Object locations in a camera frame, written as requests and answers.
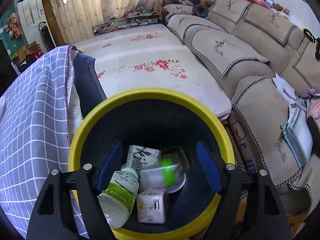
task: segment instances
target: checkered cloth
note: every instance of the checkered cloth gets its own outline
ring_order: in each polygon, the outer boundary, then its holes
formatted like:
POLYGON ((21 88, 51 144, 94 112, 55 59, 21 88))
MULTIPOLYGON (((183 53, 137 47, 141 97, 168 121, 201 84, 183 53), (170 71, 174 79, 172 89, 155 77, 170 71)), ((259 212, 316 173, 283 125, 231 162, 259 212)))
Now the checkered cloth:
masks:
MULTIPOLYGON (((0 119, 0 206, 26 238, 29 219, 49 172, 68 171, 68 108, 74 79, 72 46, 51 50, 4 94, 0 119)), ((72 199, 79 233, 86 235, 72 199)))

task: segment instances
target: blue gripper pad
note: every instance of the blue gripper pad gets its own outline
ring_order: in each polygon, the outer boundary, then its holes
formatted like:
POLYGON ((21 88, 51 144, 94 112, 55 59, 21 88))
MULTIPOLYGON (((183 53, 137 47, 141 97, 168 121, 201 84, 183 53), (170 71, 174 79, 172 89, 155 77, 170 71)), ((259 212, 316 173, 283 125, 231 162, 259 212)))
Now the blue gripper pad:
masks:
POLYGON ((105 190, 108 187, 113 173, 118 169, 120 169, 122 165, 121 159, 122 159, 122 143, 118 141, 113 147, 113 149, 111 150, 110 155, 106 159, 105 163, 103 164, 98 174, 97 191, 99 193, 101 193, 102 190, 105 190))
POLYGON ((196 154, 210 188, 219 194, 222 190, 220 174, 201 142, 196 144, 196 154))

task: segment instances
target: sofa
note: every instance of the sofa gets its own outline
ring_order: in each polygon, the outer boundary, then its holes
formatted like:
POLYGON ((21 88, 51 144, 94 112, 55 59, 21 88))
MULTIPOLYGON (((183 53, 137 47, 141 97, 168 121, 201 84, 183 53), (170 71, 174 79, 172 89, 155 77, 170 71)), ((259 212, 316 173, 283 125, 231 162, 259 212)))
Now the sofa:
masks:
POLYGON ((309 214, 320 199, 320 159, 312 154, 299 167, 279 140, 289 110, 272 78, 280 75, 299 97, 319 88, 316 46, 289 20, 244 0, 214 0, 208 20, 192 15, 192 6, 169 4, 162 20, 230 99, 228 123, 247 171, 267 171, 288 215, 309 214))

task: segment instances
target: green wall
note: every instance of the green wall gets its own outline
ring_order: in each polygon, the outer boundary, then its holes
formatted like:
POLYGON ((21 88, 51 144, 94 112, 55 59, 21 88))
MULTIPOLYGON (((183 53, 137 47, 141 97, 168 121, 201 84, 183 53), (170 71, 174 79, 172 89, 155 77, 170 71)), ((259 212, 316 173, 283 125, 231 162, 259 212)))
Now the green wall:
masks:
MULTIPOLYGON (((14 4, 12 3, 7 7, 7 10, 5 11, 2 18, 0 19, 0 28, 3 29, 3 27, 6 25, 8 14, 11 15, 13 13, 16 13, 16 11, 14 8, 14 4)), ((27 44, 22 35, 18 38, 16 37, 10 38, 9 33, 6 32, 6 30, 3 30, 2 33, 0 33, 0 39, 3 40, 6 49, 7 50, 9 49, 11 51, 11 53, 9 54, 11 58, 19 49, 21 49, 24 45, 27 44)))

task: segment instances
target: yellow bucket rim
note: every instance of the yellow bucket rim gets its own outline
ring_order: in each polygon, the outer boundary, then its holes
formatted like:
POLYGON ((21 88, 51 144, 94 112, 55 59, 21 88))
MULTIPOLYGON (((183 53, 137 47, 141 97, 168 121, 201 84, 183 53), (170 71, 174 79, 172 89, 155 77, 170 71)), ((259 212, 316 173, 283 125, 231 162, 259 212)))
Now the yellow bucket rim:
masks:
MULTIPOLYGON (((127 102, 139 99, 166 100, 191 110, 198 115, 212 131, 218 143, 221 157, 225 163, 235 164, 231 141, 225 128, 213 112, 205 105, 196 99, 175 90, 163 88, 137 88, 118 93, 104 100, 92 109, 92 111, 84 118, 72 139, 68 157, 68 171, 76 171, 80 168, 80 158, 84 141, 95 123, 112 109, 127 102)), ((73 194, 79 203, 77 191, 73 190, 73 194)), ((112 231, 119 240, 182 240, 193 236, 210 224, 219 201, 220 196, 215 194, 207 208, 196 219, 173 231, 158 234, 137 233, 124 228, 112 229, 112 231)))

